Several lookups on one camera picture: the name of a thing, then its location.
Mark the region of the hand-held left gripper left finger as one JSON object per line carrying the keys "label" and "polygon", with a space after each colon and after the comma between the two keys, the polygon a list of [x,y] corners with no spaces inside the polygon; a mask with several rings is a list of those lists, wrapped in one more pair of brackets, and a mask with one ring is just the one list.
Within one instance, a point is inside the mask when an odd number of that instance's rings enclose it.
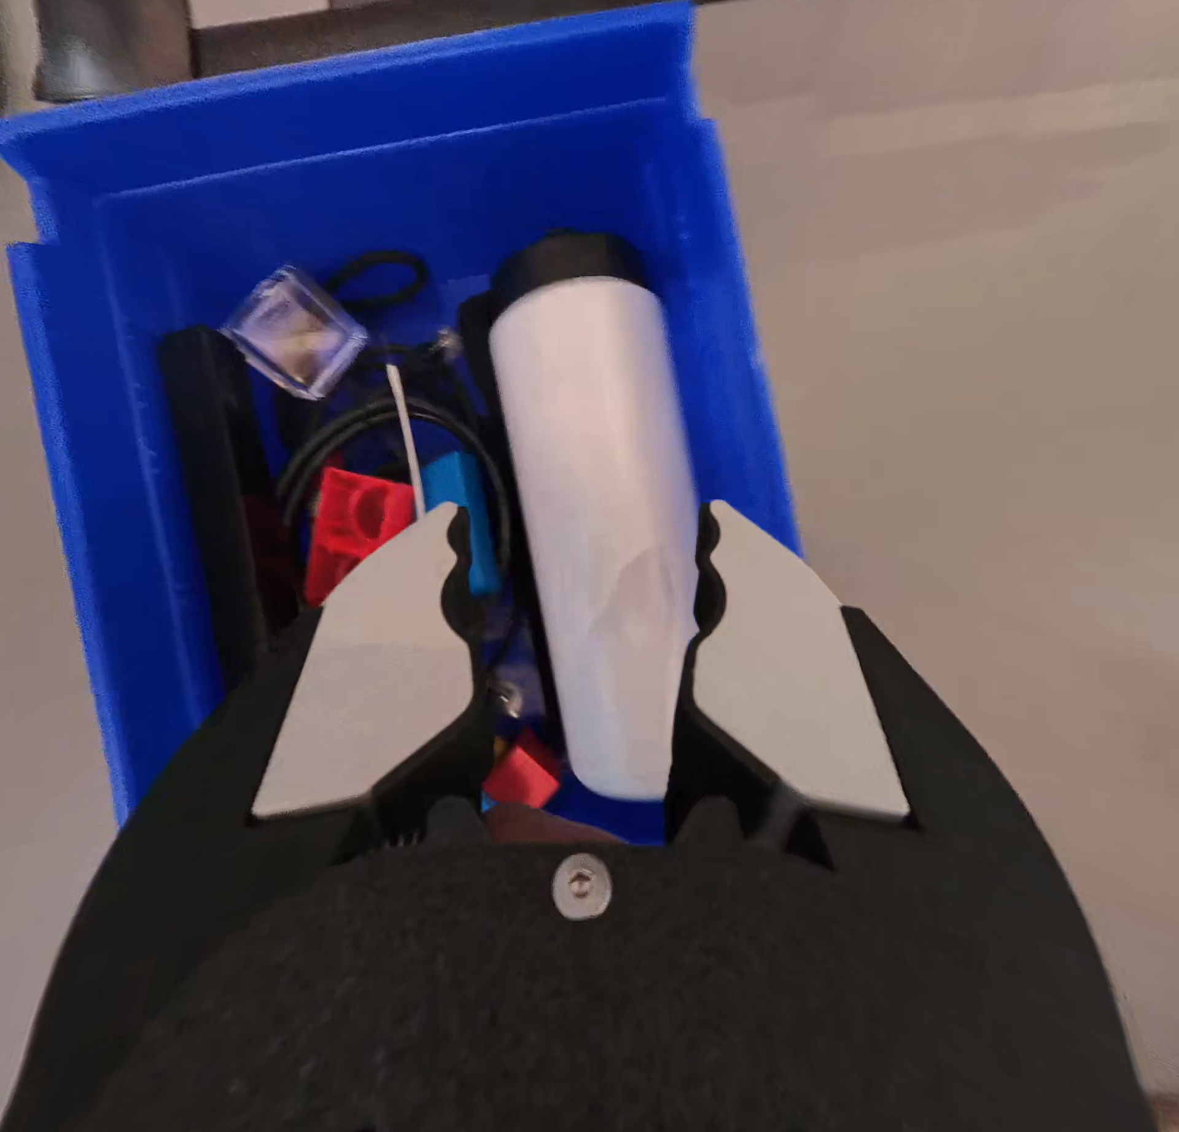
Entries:
{"label": "hand-held left gripper left finger", "polygon": [[470,593],[470,517],[444,502],[329,594],[277,730],[253,815],[358,805],[426,821],[481,803],[493,769],[485,612]]}

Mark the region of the red toy brick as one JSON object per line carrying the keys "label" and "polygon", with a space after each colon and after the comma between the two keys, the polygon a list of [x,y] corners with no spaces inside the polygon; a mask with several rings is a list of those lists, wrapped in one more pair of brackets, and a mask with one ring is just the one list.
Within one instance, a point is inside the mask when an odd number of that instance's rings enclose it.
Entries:
{"label": "red toy brick", "polygon": [[352,570],[415,518],[412,484],[326,466],[310,533],[305,601],[321,607]]}

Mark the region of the blue rectangular block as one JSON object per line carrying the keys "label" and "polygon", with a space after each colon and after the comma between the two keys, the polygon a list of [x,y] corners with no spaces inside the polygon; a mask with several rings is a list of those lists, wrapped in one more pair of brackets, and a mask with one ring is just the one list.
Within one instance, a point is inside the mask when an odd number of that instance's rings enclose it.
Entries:
{"label": "blue rectangular block", "polygon": [[421,470],[421,489],[428,510],[454,502],[467,510],[470,525],[470,591],[475,596],[498,596],[502,575],[496,562],[488,499],[477,458],[454,450]]}

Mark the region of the blue storage bin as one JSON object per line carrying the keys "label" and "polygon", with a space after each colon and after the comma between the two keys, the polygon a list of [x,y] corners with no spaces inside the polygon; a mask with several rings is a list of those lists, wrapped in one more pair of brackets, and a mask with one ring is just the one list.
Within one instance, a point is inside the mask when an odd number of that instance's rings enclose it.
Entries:
{"label": "blue storage bin", "polygon": [[451,295],[621,233],[671,321],[697,487],[800,551],[685,2],[190,81],[4,121],[8,248],[117,823],[224,696],[156,347],[284,264],[423,256]]}

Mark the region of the clear acrylic cube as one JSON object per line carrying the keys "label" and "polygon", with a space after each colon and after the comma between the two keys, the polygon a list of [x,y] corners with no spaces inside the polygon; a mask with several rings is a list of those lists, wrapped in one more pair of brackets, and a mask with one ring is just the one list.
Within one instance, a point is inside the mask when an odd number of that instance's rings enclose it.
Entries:
{"label": "clear acrylic cube", "polygon": [[332,394],[371,343],[370,332],[297,266],[263,279],[221,334],[259,374],[313,403]]}

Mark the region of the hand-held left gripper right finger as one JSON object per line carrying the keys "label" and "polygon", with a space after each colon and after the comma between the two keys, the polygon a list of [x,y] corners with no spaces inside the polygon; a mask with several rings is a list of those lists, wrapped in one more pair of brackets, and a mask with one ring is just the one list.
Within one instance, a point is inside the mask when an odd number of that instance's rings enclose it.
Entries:
{"label": "hand-held left gripper right finger", "polygon": [[684,662],[684,832],[718,802],[745,842],[786,849],[817,813],[904,823],[844,604],[732,505],[700,510],[697,638]]}

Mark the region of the white bottle black cap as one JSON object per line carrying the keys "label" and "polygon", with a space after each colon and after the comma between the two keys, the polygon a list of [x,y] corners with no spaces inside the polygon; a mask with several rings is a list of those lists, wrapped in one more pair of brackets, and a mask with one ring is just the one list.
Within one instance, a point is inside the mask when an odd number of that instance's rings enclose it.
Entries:
{"label": "white bottle black cap", "polygon": [[501,266],[491,303],[569,763],[601,797],[661,798],[700,520],[661,300],[626,238],[561,230]]}

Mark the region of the grey desk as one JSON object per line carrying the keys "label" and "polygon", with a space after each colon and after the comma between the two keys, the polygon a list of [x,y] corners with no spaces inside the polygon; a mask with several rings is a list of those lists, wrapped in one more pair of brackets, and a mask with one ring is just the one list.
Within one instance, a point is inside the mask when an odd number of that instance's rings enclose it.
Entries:
{"label": "grey desk", "polygon": [[705,0],[804,547],[983,742],[1176,1096],[1176,0]]}

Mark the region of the red cube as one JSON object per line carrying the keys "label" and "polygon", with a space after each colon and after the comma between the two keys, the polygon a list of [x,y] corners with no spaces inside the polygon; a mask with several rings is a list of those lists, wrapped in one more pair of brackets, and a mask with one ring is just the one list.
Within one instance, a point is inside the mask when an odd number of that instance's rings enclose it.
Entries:
{"label": "red cube", "polygon": [[561,790],[564,764],[532,727],[493,743],[493,771],[483,781],[483,803],[545,808]]}

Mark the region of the black elastic loop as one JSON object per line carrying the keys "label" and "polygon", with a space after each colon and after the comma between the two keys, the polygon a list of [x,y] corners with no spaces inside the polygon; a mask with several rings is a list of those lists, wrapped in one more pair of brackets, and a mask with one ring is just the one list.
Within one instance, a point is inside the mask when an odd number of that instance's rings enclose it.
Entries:
{"label": "black elastic loop", "polygon": [[[349,298],[345,288],[374,269],[402,269],[410,279],[405,285],[381,295]],[[368,251],[350,259],[323,282],[323,288],[352,316],[378,314],[405,306],[417,300],[431,282],[428,262],[417,253],[404,249]]]}

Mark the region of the white cable tie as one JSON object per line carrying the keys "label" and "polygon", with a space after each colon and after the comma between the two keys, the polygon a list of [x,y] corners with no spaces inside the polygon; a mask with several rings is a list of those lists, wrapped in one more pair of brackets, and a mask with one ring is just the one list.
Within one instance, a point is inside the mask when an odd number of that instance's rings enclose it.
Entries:
{"label": "white cable tie", "polygon": [[400,368],[394,363],[386,363],[386,374],[389,381],[389,387],[392,392],[392,398],[397,408],[397,421],[402,429],[402,440],[405,447],[405,462],[410,474],[410,486],[415,497],[415,518],[421,520],[425,518],[428,508],[426,508],[426,499],[425,499],[425,489],[421,483],[421,468],[420,468],[420,455],[417,449],[415,432],[412,428],[412,416],[408,408],[408,400],[405,395],[405,385],[402,379]]}

